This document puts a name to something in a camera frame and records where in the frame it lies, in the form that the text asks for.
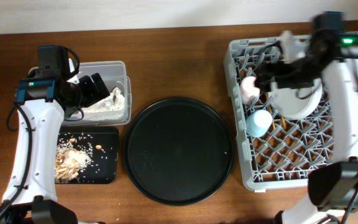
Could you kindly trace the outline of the pink cup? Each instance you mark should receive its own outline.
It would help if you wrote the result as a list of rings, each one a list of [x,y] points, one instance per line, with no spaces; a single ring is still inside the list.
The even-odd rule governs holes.
[[[255,86],[256,77],[245,77],[240,84],[242,103],[250,105],[260,96],[260,89]]]

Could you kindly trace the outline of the light grey plate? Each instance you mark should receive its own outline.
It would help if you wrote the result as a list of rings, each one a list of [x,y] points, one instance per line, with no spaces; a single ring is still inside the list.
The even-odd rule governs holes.
[[[271,92],[268,92],[273,98],[271,105],[286,119],[306,118],[317,108],[323,94],[321,79],[315,79],[313,83],[313,87],[290,89],[278,88],[273,82]]]

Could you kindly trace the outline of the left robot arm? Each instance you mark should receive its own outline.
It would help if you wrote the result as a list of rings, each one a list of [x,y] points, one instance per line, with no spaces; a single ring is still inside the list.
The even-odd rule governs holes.
[[[19,129],[14,167],[0,205],[0,223],[78,223],[73,211],[57,202],[55,156],[60,127],[73,113],[110,95],[101,75],[73,81],[79,57],[61,45],[37,49],[38,67],[16,88]]]

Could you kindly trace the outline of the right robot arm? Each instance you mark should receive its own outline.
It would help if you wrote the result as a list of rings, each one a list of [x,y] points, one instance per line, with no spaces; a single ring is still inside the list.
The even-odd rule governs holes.
[[[256,86],[299,89],[322,80],[334,126],[332,162],[309,175],[307,195],[274,221],[345,223],[358,211],[358,32],[345,31],[341,12],[326,11],[313,18],[307,43],[286,30],[274,46],[283,60],[263,64]]]

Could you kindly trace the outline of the white napkin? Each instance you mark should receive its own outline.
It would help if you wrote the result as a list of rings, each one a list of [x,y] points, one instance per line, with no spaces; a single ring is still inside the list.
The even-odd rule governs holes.
[[[121,90],[115,87],[110,92],[110,95],[91,105],[83,108],[85,120],[99,121],[105,119],[120,119],[124,116],[125,97]]]

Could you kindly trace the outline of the food scraps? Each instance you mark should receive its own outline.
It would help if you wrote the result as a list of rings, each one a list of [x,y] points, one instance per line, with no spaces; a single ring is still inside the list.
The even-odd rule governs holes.
[[[108,178],[103,169],[108,150],[95,134],[63,133],[59,135],[55,156],[56,184],[101,184]]]

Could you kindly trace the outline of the blue cup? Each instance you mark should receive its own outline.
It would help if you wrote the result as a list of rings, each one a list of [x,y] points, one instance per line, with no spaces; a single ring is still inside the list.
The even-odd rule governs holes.
[[[259,138],[272,125],[272,116],[266,110],[258,110],[246,118],[246,125],[248,135]]]

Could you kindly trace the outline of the wooden chopstick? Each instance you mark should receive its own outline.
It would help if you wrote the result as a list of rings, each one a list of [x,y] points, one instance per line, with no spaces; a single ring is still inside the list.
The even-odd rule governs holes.
[[[286,129],[287,125],[285,123],[285,118],[283,116],[281,116],[280,119],[281,119],[281,124],[282,124],[283,129]]]
[[[269,111],[270,115],[272,116],[272,129],[275,130],[276,125],[275,125],[273,109],[272,109],[271,105],[268,106],[268,111]]]

